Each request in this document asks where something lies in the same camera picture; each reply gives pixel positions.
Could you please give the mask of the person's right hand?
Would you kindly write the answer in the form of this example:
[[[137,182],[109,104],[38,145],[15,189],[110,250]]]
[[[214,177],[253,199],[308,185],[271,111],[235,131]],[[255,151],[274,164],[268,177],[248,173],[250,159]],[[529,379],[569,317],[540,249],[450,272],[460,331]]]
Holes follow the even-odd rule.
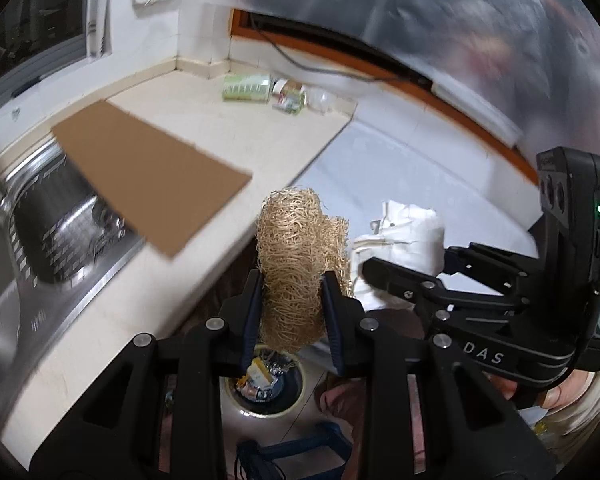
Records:
[[[513,400],[518,390],[518,384],[512,380],[498,377],[492,374],[486,374],[486,378],[494,385],[495,389],[501,393],[506,400]],[[573,370],[559,385],[550,388],[550,390],[540,392],[531,406],[539,406],[544,410],[559,410],[580,399],[591,387],[595,378],[594,372],[585,370]]]

